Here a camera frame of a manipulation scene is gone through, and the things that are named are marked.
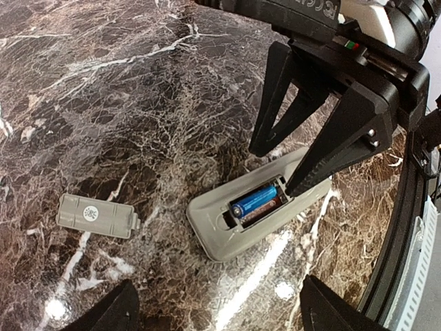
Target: sticker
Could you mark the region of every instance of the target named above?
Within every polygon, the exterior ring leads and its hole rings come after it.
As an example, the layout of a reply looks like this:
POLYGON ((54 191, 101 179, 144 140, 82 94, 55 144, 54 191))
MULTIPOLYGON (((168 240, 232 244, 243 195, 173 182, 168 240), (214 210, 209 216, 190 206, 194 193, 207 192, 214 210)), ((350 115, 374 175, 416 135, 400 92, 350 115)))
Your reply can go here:
POLYGON ((83 210, 83 217, 88 222, 94 222, 98 219, 98 208, 94 205, 88 205, 83 210))

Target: battery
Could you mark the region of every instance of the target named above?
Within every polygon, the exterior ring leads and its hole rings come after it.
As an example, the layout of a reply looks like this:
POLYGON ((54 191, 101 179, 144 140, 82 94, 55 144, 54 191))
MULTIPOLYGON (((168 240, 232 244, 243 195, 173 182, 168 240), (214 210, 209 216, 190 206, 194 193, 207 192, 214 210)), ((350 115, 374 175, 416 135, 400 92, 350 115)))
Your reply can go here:
POLYGON ((253 210, 265 205, 275 197, 277 197, 277 189, 273 185, 270 185, 256 193, 249 195, 248 197, 245 197, 239 202, 236 202, 232 206, 233 215, 238 219, 241 219, 253 210))
POLYGON ((271 214, 274 210, 278 209, 282 205, 282 201, 280 200, 280 197, 275 197, 271 201, 268 201, 265 205, 261 205, 261 207, 253 210, 250 212, 247 216, 240 219, 240 224, 244 228, 247 228, 255 222, 261 220, 263 217, 266 217, 267 215, 271 214))
POLYGON ((122 239, 129 239, 131 230, 139 228, 140 223, 131 205, 72 194, 60 198, 56 220, 59 226, 122 239))

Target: black plastic part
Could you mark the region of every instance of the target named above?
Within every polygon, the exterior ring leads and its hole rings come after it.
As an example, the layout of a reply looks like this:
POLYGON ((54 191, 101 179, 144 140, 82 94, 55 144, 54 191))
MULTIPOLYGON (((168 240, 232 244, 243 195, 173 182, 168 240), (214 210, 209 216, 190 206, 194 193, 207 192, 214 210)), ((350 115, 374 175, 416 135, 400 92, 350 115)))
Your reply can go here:
POLYGON ((274 42, 269 48, 262 102, 249 151, 263 157, 313 114, 329 96, 322 79, 291 48, 274 42), (298 95, 280 121, 277 114, 291 82, 298 95))
MULTIPOLYGON (((358 29, 344 29, 343 26, 340 29, 340 35, 356 43, 365 45, 368 47, 370 54, 384 59, 389 66, 395 66, 407 73, 407 77, 404 81, 400 81, 386 72, 382 74, 390 80, 399 91, 400 96, 397 110, 398 123, 406 131, 416 130, 426 113, 427 98, 429 96, 429 71, 415 59, 361 33, 358 29)), ((369 68, 378 71, 378 69, 372 65, 370 65, 369 68)))
POLYGON ((386 331, 314 276, 303 281, 300 309, 305 331, 386 331))
POLYGON ((337 30, 340 0, 196 0, 273 25, 288 37, 310 45, 329 43, 337 30))
POLYGON ((138 293, 125 280, 63 331, 137 331, 138 293))
POLYGON ((409 251, 412 229, 424 210, 427 182, 413 162, 412 132, 406 144, 404 164, 389 228, 367 289, 358 310, 371 320, 383 324, 398 289, 409 251))
POLYGON ((389 104, 353 83, 288 180, 285 192, 298 197, 332 174, 386 150, 392 144, 393 129, 389 104), (376 132, 374 140, 367 136, 370 130, 376 132))

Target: battery compartment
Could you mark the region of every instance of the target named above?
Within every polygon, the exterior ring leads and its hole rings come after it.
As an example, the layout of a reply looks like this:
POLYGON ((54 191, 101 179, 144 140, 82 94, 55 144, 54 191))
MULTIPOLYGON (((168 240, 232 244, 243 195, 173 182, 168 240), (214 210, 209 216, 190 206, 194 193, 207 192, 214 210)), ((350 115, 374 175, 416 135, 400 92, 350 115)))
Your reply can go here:
POLYGON ((286 183, 285 178, 279 176, 270 181, 265 182, 264 184, 258 186, 254 190, 251 190, 248 193, 238 197, 237 199, 230 201, 227 206, 228 211, 223 213, 223 219, 227 224, 228 228, 232 229, 238 226, 239 224, 241 224, 243 229, 246 230, 252 227, 253 225, 257 224, 258 222, 262 221, 264 218, 268 217, 273 212, 282 208, 286 203, 288 203, 291 200, 284 193, 285 183, 286 183), (232 206, 235 203, 243 200, 244 198, 252 195, 253 193, 262 190, 263 188, 267 188, 270 185, 274 186, 277 189, 277 196, 274 199, 262 205, 261 207, 257 208, 256 210, 250 212, 249 214, 245 215, 241 219, 238 219, 233 215, 232 206))

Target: battery compartment cover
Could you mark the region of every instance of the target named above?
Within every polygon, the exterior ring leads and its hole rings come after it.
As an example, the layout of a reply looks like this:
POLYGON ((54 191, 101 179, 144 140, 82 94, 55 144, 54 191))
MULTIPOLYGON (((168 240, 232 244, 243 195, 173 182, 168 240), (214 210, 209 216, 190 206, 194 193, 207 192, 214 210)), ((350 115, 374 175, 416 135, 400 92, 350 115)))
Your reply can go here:
MULTIPOLYGON (((274 179, 290 178, 307 151, 307 148, 301 148, 291 152, 190 201, 187 218, 210 259, 216 262, 233 259, 328 193, 331 180, 326 179, 295 199, 287 197, 288 202, 251 226, 233 217, 225 224, 225 215, 231 210, 232 201, 274 179)), ((284 190, 284 183, 279 183, 284 190)))
POLYGON ((129 239, 140 223, 133 206, 72 194, 61 196, 56 220, 66 228, 122 239, 129 239))

